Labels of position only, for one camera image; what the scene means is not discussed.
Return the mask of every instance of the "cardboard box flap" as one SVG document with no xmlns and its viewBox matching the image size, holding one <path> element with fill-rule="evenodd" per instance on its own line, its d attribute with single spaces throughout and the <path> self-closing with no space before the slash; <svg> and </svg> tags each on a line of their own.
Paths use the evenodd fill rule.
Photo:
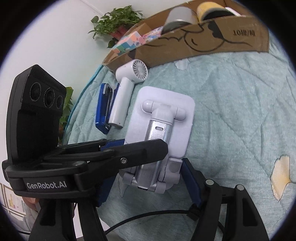
<svg viewBox="0 0 296 241">
<path fill-rule="evenodd" d="M 137 31 L 141 36 L 143 36 L 144 34 L 150 32 L 152 29 L 148 26 L 148 24 L 146 23 L 142 23 L 142 24 L 135 24 L 134 26 L 132 26 L 125 34 L 124 36 L 129 35 L 130 33 Z"/>
<path fill-rule="evenodd" d="M 225 6 L 224 1 L 214 1 Z M 180 6 L 189 6 L 196 11 L 201 2 L 204 1 L 195 0 Z M 237 12 L 241 13 L 244 9 L 231 0 L 226 2 Z M 146 23 L 151 29 L 162 26 L 169 12 L 170 9 L 167 9 L 140 23 Z M 260 20 L 252 15 L 228 16 L 181 27 L 117 58 L 112 59 L 112 56 L 108 55 L 103 64 L 115 71 L 132 59 L 140 59 L 148 67 L 154 67 L 201 54 L 236 51 L 267 52 L 268 50 L 269 32 Z"/>
</svg>

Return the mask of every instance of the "screw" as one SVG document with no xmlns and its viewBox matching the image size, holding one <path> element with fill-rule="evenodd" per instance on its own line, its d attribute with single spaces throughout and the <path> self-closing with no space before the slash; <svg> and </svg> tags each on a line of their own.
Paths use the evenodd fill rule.
<svg viewBox="0 0 296 241">
<path fill-rule="evenodd" d="M 244 186 L 239 184 L 239 185 L 237 185 L 237 189 L 242 191 L 242 190 L 244 190 Z"/>
<path fill-rule="evenodd" d="M 125 157 L 123 157 L 120 159 L 120 162 L 121 164 L 127 164 L 128 160 Z"/>
<path fill-rule="evenodd" d="M 211 180 L 211 179 L 207 179 L 207 180 L 205 181 L 205 183 L 208 184 L 208 185 L 213 185 L 213 184 L 214 184 L 214 181 Z"/>
</svg>

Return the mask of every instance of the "potted plant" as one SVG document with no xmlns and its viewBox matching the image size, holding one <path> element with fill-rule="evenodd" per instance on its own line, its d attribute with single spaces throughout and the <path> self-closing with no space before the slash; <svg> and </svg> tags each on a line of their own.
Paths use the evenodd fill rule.
<svg viewBox="0 0 296 241">
<path fill-rule="evenodd" d="M 108 44 L 108 48 L 112 48 L 128 29 L 143 19 L 142 16 L 141 11 L 133 11 L 131 5 L 124 8 L 114 8 L 112 12 L 105 13 L 101 19 L 94 16 L 91 20 L 94 29 L 89 33 L 94 33 L 93 39 L 97 34 L 113 36 Z"/>
<path fill-rule="evenodd" d="M 59 145 L 62 145 L 64 131 L 68 122 L 69 115 L 71 113 L 71 108 L 73 107 L 73 104 L 71 102 L 73 89 L 72 87 L 66 87 L 66 90 L 67 93 L 64 100 L 63 116 L 59 120 Z"/>
</svg>

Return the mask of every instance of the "white wall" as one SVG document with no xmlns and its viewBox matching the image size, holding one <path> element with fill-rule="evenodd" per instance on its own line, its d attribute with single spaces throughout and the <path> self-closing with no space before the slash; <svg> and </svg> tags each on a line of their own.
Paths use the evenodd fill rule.
<svg viewBox="0 0 296 241">
<path fill-rule="evenodd" d="M 132 5 L 133 10 L 142 10 L 144 17 L 150 17 L 167 8 L 186 2 L 185 0 L 82 0 L 101 13 L 112 11 L 114 8 Z"/>
<path fill-rule="evenodd" d="M 95 41 L 87 34 L 95 15 L 80 0 L 57 2 L 27 27 L 10 50 L 0 70 L 0 162 L 7 158 L 6 114 L 14 78 L 39 64 L 63 85 L 72 86 L 76 101 L 108 53 L 107 41 Z M 2 174 L 0 182 L 5 183 Z"/>
</svg>

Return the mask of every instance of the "light blue blanket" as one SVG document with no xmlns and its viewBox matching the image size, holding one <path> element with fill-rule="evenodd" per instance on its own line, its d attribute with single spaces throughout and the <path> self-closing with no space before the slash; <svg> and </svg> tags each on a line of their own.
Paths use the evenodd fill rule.
<svg viewBox="0 0 296 241">
<path fill-rule="evenodd" d="M 206 178 L 234 187 L 242 184 L 253 199 L 269 236 L 277 230 L 296 193 L 296 82 L 280 44 L 270 35 L 269 53 L 217 53 L 189 59 L 185 70 L 167 63 L 149 70 L 135 86 L 125 126 L 107 136 L 95 127 L 100 84 L 116 85 L 115 77 L 99 67 L 72 111 L 64 143 L 124 138 L 140 88 L 154 86 L 191 96 L 195 115 L 185 157 Z M 275 198 L 271 174 L 282 155 L 290 158 L 290 180 L 281 199 Z M 112 226 L 128 217 L 155 210 L 188 209 L 190 197 L 183 180 L 165 194 L 129 187 L 120 195 L 117 177 L 106 203 L 99 208 Z M 222 205 L 221 222 L 226 207 Z M 139 219 L 116 229 L 125 240 L 190 240 L 196 223 L 185 215 Z M 218 230 L 216 240 L 221 238 Z"/>
</svg>

